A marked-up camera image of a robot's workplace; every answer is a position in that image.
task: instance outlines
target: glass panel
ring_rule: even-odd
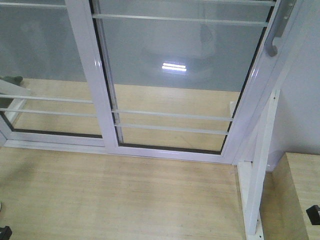
[[[96,117],[22,112],[18,115],[12,125],[15,129],[101,135],[99,123]]]
[[[103,26],[115,84],[232,92],[241,91],[262,32],[142,19],[103,20]]]
[[[191,119],[171,116],[158,116],[149,114],[132,114],[120,113],[119,117],[122,124],[162,126],[186,129],[203,129],[203,130],[219,130],[227,131],[229,127],[228,121]]]
[[[122,127],[126,144],[219,152],[225,135]]]
[[[225,135],[188,130],[228,131],[228,120],[194,115],[232,116],[263,31],[263,26],[239,21],[265,22],[270,7],[179,0],[100,0],[94,7],[95,13],[105,14],[96,24],[108,63],[113,108],[190,115],[116,113],[116,125],[124,124],[117,127],[119,142],[220,151]]]
[[[198,0],[101,0],[99,13],[264,22],[269,10],[270,7],[265,5],[223,4]]]
[[[62,0],[9,2],[65,4]],[[0,9],[0,22],[5,23],[0,24],[0,81],[8,87],[0,89],[0,94],[91,100],[67,10],[8,6]],[[16,110],[96,114],[94,105],[88,103],[17,98],[10,104],[0,98],[1,103],[3,108]],[[8,120],[16,129],[101,134],[94,117],[25,112],[5,115],[11,116]]]

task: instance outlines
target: white aluminum frame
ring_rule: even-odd
[[[242,94],[239,106],[235,113],[233,124],[226,138],[223,150],[220,155],[162,150],[151,148],[127,147],[118,146],[116,130],[114,127],[114,120],[112,116],[112,109],[109,102],[109,96],[106,91],[105,76],[103,72],[102,61],[99,53],[99,48],[96,39],[96,33],[93,24],[92,13],[88,0],[65,0],[66,9],[68,11],[69,19],[71,22],[73,34],[78,47],[83,70],[91,90],[92,101],[96,107],[96,115],[101,128],[102,139],[90,139],[89,137],[77,136],[62,136],[50,134],[38,134],[27,132],[12,132],[9,130],[6,138],[8,139],[5,146],[19,147],[22,144],[26,148],[34,148],[38,143],[41,148],[48,150],[57,150],[55,145],[45,145],[43,143],[57,143],[66,144],[72,140],[69,145],[70,151],[73,148],[79,150],[79,146],[85,146],[85,149],[92,147],[101,147],[103,141],[105,150],[104,153],[117,154],[117,155],[132,155],[142,157],[156,157],[166,159],[177,159],[187,161],[199,161],[210,163],[224,163],[232,164],[234,162],[237,150],[239,149],[244,137],[251,132],[250,125],[256,125],[257,122],[275,84],[275,79],[270,78],[271,75],[277,76],[279,69],[275,69],[279,56],[269,57],[266,55],[263,45],[269,33],[267,28],[264,37],[261,41],[261,47],[258,50],[256,60],[253,64],[246,88]],[[222,0],[221,2],[239,3],[239,0]],[[252,3],[261,2],[263,4],[271,4],[270,1],[250,1]],[[273,14],[270,18],[268,26],[270,26],[275,18],[276,11],[279,7],[280,0],[274,6]],[[287,29],[290,29],[292,21],[287,23]],[[282,42],[277,46],[279,54],[286,42],[288,32],[282,36]]]

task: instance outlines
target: horizontal metal bar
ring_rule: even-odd
[[[51,114],[51,115],[63,115],[85,118],[96,118],[95,114],[84,114],[75,112],[58,112],[58,111],[40,111],[40,110],[28,110],[28,109],[14,109],[14,108],[0,108],[1,112],[16,112],[16,113],[29,113],[29,114]]]
[[[116,123],[114,126],[121,127],[121,128],[132,128],[132,129],[155,129],[155,130],[167,130],[167,131],[189,132],[189,133],[199,133],[199,134],[228,135],[227,131],[221,131],[221,130],[205,130],[205,129],[182,128],[182,127],[172,127],[172,126],[153,126],[153,125],[138,125],[138,124],[126,124],[126,123]]]
[[[231,5],[253,5],[253,6],[274,6],[273,0],[180,0],[180,2],[196,3],[214,3],[214,4],[231,4]]]
[[[39,3],[19,3],[19,2],[0,2],[0,7],[33,8],[33,9],[58,9],[66,10],[65,5],[39,4]]]
[[[166,112],[153,112],[153,111],[136,111],[136,110],[112,110],[113,113],[118,114],[145,114],[145,115],[155,115],[182,119],[200,119],[200,120],[213,120],[213,121],[225,121],[232,122],[234,119],[232,117],[221,117],[221,116],[203,116],[203,115],[191,115],[191,114],[177,114],[177,113],[166,113]]]
[[[68,102],[68,103],[80,103],[80,104],[93,104],[91,100],[45,97],[45,96],[21,96],[21,95],[0,94],[0,99],[29,99],[29,100]]]
[[[196,18],[161,17],[161,16],[121,15],[121,14],[93,14],[92,17],[94,19],[145,19],[145,20],[196,22],[196,23],[230,25],[230,26],[246,26],[246,27],[267,27],[268,25],[268,23],[265,21],[196,19]]]

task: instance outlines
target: white wall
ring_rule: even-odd
[[[315,2],[318,11],[312,30],[281,88],[269,170],[284,152],[320,154],[320,1]]]

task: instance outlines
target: wooden floor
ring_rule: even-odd
[[[0,148],[12,240],[244,240],[235,168]]]

